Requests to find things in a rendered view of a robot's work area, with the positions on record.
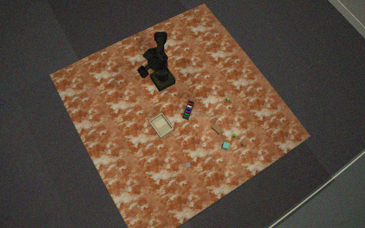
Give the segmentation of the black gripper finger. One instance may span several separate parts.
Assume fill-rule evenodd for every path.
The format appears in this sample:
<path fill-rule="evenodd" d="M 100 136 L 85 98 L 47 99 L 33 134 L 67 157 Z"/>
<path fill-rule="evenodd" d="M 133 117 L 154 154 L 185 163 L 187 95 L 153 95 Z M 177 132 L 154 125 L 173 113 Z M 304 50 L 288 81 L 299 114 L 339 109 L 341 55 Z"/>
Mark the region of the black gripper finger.
<path fill-rule="evenodd" d="M 161 56 L 161 54 L 159 52 L 155 53 L 154 57 L 152 57 L 151 60 L 158 62 L 158 63 L 162 63 L 164 61 L 163 57 Z"/>
<path fill-rule="evenodd" d="M 147 75 L 148 73 L 146 72 L 145 68 L 143 67 L 143 65 L 141 67 L 139 67 L 139 70 L 141 71 L 141 73 L 143 74 L 143 76 Z"/>

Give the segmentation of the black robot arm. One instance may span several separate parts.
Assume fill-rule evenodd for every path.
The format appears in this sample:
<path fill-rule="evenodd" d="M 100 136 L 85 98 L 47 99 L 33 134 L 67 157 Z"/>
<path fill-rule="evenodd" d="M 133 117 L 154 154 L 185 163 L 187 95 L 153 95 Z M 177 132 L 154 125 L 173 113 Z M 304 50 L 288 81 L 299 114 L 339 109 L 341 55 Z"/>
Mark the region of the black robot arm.
<path fill-rule="evenodd" d="M 144 54 L 143 57 L 148 60 L 148 62 L 151 60 L 152 57 L 154 57 L 155 53 L 157 53 L 159 50 L 164 51 L 164 44 L 167 40 L 167 33 L 165 31 L 156 32 L 154 34 L 154 40 L 157 43 L 157 47 L 149 48 Z M 156 78 L 161 82 L 165 82 L 169 79 L 169 69 L 168 69 L 168 63 L 167 60 L 162 63 L 162 67 L 158 69 L 157 71 L 154 70 L 154 74 Z"/>

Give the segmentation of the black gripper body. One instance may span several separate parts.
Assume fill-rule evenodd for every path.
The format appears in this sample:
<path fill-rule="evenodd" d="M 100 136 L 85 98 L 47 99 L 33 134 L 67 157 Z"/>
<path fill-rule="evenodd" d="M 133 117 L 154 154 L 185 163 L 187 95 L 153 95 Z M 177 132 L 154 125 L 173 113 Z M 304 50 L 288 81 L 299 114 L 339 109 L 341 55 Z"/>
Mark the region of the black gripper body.
<path fill-rule="evenodd" d="M 161 56 L 163 57 L 163 59 L 164 59 L 164 61 L 162 62 L 162 63 L 164 63 L 167 59 L 168 59 L 168 56 L 165 54 L 165 52 L 163 51 L 163 50 L 159 50 L 158 51 L 160 54 L 161 54 Z M 149 62 L 148 62 L 148 65 L 146 66 L 146 67 L 144 67 L 145 68 L 145 70 L 146 70 L 146 72 L 147 72 L 147 70 L 148 69 L 152 69 L 153 71 L 154 70 L 158 70 L 158 69 L 160 69 L 161 67 L 162 67 L 162 63 L 158 63 L 158 62 L 155 62 L 155 61 L 153 61 L 153 60 L 150 60 Z M 141 75 L 141 77 L 142 78 L 145 78 L 146 76 L 148 76 L 149 75 L 149 73 L 147 74 L 147 75 L 145 75 L 145 76 L 143 76 L 143 74 L 141 73 L 141 71 L 139 70 L 139 68 L 138 68 L 138 73 Z"/>

